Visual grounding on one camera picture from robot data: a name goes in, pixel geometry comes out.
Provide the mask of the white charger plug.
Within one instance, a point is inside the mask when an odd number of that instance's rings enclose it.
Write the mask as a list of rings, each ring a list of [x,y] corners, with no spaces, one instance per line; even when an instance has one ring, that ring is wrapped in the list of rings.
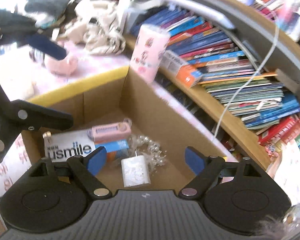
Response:
[[[122,159],[121,170],[124,187],[138,187],[151,183],[148,165],[143,155]]]

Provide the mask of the usmile toothpaste box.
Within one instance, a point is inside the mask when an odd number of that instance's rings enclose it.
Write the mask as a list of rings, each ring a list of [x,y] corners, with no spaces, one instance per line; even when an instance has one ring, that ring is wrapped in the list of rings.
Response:
[[[125,139],[95,143],[88,137],[86,129],[58,134],[46,132],[43,134],[43,139],[45,155],[54,162],[66,161],[74,155],[85,157],[98,147],[106,149],[107,162],[129,156],[129,146]]]

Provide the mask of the clear bead bag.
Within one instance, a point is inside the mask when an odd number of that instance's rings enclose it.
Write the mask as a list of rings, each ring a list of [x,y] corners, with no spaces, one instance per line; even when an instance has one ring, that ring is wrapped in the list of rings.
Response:
[[[166,165],[166,151],[163,151],[159,142],[146,135],[131,134],[128,138],[129,156],[143,155],[149,173],[155,173],[157,168]]]

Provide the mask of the cream canvas bag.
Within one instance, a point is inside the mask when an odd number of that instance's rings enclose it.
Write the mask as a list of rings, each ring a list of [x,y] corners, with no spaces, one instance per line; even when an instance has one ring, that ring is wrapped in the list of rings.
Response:
[[[121,54],[126,40],[121,34],[116,2],[81,0],[74,12],[76,18],[64,27],[61,38],[82,43],[91,55]]]

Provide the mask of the pink plush toy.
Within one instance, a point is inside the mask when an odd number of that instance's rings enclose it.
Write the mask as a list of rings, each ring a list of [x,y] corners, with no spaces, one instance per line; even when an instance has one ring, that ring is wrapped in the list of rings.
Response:
[[[48,55],[45,55],[44,66],[52,74],[61,75],[61,76],[71,76],[74,74],[75,70],[78,67],[78,57],[69,52],[67,56],[62,60],[56,60]]]

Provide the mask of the orange white small box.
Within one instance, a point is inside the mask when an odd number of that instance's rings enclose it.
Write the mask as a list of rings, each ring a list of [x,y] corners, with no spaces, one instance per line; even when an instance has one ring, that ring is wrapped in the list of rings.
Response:
[[[203,74],[179,57],[171,50],[166,50],[161,59],[161,66],[168,70],[176,79],[182,82],[187,88],[198,84]]]

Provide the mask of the pink sticker cylinder container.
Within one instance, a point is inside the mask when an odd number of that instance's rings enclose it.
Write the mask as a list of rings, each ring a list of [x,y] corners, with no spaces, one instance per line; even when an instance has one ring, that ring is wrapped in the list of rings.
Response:
[[[152,24],[140,27],[130,60],[130,68],[146,83],[152,83],[170,40],[170,33]]]

